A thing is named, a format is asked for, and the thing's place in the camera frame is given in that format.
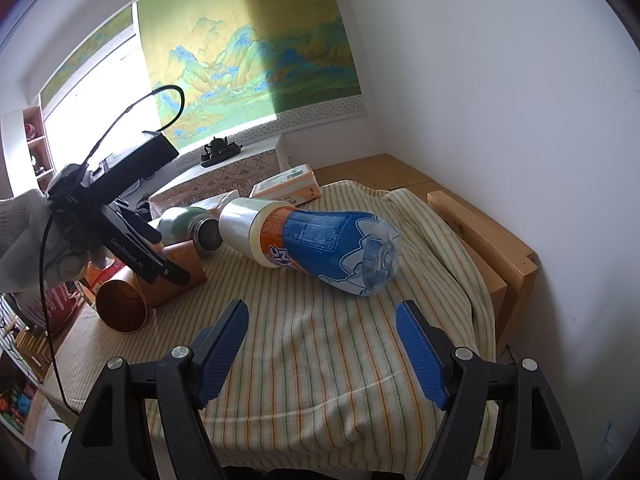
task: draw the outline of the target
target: wooden chair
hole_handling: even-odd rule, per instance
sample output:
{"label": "wooden chair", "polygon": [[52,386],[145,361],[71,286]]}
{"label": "wooden chair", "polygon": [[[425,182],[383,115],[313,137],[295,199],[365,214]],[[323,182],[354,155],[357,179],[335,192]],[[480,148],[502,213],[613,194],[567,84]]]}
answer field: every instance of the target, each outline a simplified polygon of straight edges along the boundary
{"label": "wooden chair", "polygon": [[536,253],[482,211],[427,175],[383,153],[314,170],[320,186],[354,180],[371,189],[407,188],[458,235],[491,296],[500,354],[524,313],[538,273]]}

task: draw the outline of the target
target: orange bottle label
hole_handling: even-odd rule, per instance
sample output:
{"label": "orange bottle label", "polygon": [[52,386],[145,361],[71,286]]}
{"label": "orange bottle label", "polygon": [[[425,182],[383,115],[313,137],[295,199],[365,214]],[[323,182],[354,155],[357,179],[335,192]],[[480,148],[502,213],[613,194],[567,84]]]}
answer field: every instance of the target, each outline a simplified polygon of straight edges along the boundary
{"label": "orange bottle label", "polygon": [[282,206],[271,211],[260,229],[260,250],[272,264],[291,269],[304,270],[290,256],[284,247],[282,231],[293,206]]}

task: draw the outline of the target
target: black cable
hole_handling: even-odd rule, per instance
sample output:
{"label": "black cable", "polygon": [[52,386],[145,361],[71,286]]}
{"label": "black cable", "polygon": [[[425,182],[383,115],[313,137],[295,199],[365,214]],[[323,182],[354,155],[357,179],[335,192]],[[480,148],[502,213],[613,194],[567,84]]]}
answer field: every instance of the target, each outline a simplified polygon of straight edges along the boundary
{"label": "black cable", "polygon": [[516,361],[516,358],[513,355],[513,352],[511,351],[511,348],[509,345],[505,345],[504,346],[504,350],[502,350],[501,354],[498,355],[498,357],[496,358],[496,361],[501,358],[505,352],[509,352],[509,356],[511,358],[512,364],[516,364],[518,361]]}
{"label": "black cable", "polygon": [[56,374],[56,380],[58,381],[58,388],[60,389],[60,395],[62,396],[62,402],[65,403],[65,406],[71,411],[75,413],[77,416],[80,414],[74,410],[68,402],[66,402],[65,391],[62,388],[62,381],[60,380],[60,372],[58,371],[58,363],[56,362],[56,353],[53,349],[53,341],[51,339],[51,330],[49,326],[49,313],[47,311],[47,303],[44,295],[44,252],[47,247],[47,238],[49,237],[49,231],[51,231],[51,226],[53,225],[53,216],[52,212],[49,216],[49,220],[47,221],[47,225],[44,228],[44,233],[42,234],[42,243],[40,244],[40,301],[42,302],[42,310],[44,313],[44,324],[47,330],[47,342],[49,343],[49,352],[51,352],[51,363],[53,364],[53,371]]}
{"label": "black cable", "polygon": [[15,343],[13,342],[11,336],[7,335],[4,340],[7,342],[8,346],[6,347],[4,345],[1,345],[2,348],[13,355],[15,360],[24,361],[24,358],[20,355],[20,352],[18,352],[18,349],[15,347]]}
{"label": "black cable", "polygon": [[155,90],[149,92],[147,95],[145,95],[144,97],[141,97],[140,99],[138,99],[135,103],[127,106],[127,108],[123,111],[123,113],[121,113],[118,118],[113,121],[113,123],[111,124],[111,126],[108,127],[107,131],[104,132],[102,134],[102,137],[100,137],[100,139],[98,139],[98,142],[96,142],[94,144],[94,146],[91,148],[91,151],[89,152],[89,155],[86,156],[86,159],[84,160],[84,162],[82,163],[82,166],[85,166],[88,162],[89,159],[94,155],[94,153],[98,150],[98,148],[100,147],[100,145],[102,144],[102,141],[104,140],[104,138],[109,134],[109,132],[113,129],[113,127],[118,123],[118,121],[123,118],[126,114],[128,114],[130,111],[133,110],[133,108],[141,103],[142,101],[144,101],[145,99],[154,96],[156,94],[159,94],[160,92],[164,92],[165,90],[175,90],[178,92],[178,94],[180,94],[180,110],[178,110],[177,115],[171,119],[171,121],[169,121],[167,124],[165,124],[164,126],[162,126],[161,128],[159,128],[158,130],[156,130],[156,132],[162,132],[163,130],[167,129],[169,126],[171,126],[172,124],[175,123],[175,121],[178,120],[178,118],[180,118],[180,116],[182,115],[182,112],[184,111],[184,104],[185,104],[185,99],[184,99],[184,91],[182,90],[182,88],[180,88],[178,85],[164,85],[161,86],[159,88],[156,88]]}

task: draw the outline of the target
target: black figurine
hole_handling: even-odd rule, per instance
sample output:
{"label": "black figurine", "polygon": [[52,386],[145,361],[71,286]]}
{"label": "black figurine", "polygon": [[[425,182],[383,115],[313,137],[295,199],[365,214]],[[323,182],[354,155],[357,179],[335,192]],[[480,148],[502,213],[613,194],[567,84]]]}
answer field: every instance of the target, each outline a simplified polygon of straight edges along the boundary
{"label": "black figurine", "polygon": [[204,153],[200,155],[202,161],[200,165],[203,168],[209,168],[214,164],[231,158],[232,156],[240,153],[242,145],[238,145],[235,142],[228,142],[226,137],[217,137],[213,139],[209,144],[204,145]]}

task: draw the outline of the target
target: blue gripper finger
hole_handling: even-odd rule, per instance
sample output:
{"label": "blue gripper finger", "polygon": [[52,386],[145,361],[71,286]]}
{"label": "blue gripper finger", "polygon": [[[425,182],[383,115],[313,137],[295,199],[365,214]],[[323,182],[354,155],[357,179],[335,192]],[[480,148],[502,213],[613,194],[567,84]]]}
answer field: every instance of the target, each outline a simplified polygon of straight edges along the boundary
{"label": "blue gripper finger", "polygon": [[408,303],[403,301],[396,308],[396,330],[424,396],[442,410],[449,402],[442,364]]}
{"label": "blue gripper finger", "polygon": [[244,301],[232,300],[209,333],[205,336],[200,331],[196,336],[194,343],[199,345],[193,348],[193,364],[201,370],[196,394],[199,410],[219,396],[248,327],[249,309]]}

